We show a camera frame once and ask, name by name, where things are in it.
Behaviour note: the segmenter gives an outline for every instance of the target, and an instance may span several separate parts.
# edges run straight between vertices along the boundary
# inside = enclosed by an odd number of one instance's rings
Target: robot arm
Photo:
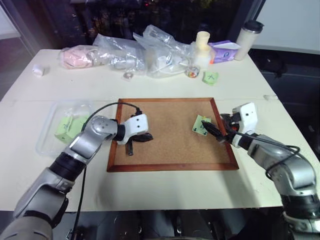
[[[21,197],[13,213],[15,220],[4,230],[0,240],[52,239],[52,228],[61,221],[68,206],[66,194],[103,141],[115,140],[124,145],[130,137],[144,134],[148,128],[145,114],[133,116],[122,124],[104,116],[94,116]]]
[[[288,146],[266,135],[255,133],[258,122],[256,108],[247,103],[222,114],[227,135],[212,123],[202,122],[219,142],[227,141],[248,155],[262,168],[279,192],[283,216],[293,233],[320,233],[320,201],[316,190],[316,174],[312,165]]]

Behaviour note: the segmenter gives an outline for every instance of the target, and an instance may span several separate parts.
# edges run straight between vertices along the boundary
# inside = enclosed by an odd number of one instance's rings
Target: purple tissue box
[[[215,51],[214,64],[232,61],[240,48],[238,44],[229,40],[209,42],[208,45]]]

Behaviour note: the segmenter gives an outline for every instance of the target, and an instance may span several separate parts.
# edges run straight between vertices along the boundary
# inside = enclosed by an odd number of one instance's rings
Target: clear plastic bag
[[[149,77],[165,78],[183,73],[190,63],[191,46],[176,41],[153,25],[146,27],[143,36],[133,33],[133,38],[146,49]]]
[[[108,53],[107,65],[113,70],[143,75],[147,71],[144,48],[136,41],[98,34],[93,46]]]
[[[58,58],[66,69],[84,69],[107,64],[110,55],[96,46],[78,45],[62,49]]]

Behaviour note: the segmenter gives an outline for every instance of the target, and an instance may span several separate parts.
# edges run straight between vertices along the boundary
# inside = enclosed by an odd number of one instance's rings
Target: green paper
[[[202,122],[201,121],[205,121],[205,122],[208,122],[208,123],[211,123],[211,118],[207,118],[205,116],[200,116],[198,115],[195,119],[195,122],[193,124],[193,127],[192,127],[192,131],[193,132],[196,132],[198,134],[201,134],[203,136],[207,136],[208,135],[208,132],[207,130],[205,129],[205,127],[203,126]]]
[[[210,86],[213,86],[219,77],[219,73],[217,72],[210,72],[210,71],[205,71],[203,73],[203,79],[202,81]]]
[[[61,119],[55,132],[55,137],[65,144],[69,144],[77,134],[81,132],[81,128],[88,119],[88,116],[65,116]]]

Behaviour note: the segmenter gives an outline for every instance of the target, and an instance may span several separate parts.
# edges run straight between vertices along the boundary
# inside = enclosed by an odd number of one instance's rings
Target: cork surface
[[[197,115],[211,118],[211,122],[218,125],[210,102],[211,98],[195,98],[197,99],[195,101],[191,99],[186,101],[125,100],[124,102],[138,106],[147,115],[149,132],[154,139],[149,142],[133,142],[133,156],[127,155],[124,145],[117,145],[113,165],[230,163],[232,160],[225,144],[218,143],[210,134],[203,136],[192,131]],[[135,113],[135,109],[127,105],[121,105],[119,108],[121,122]]]

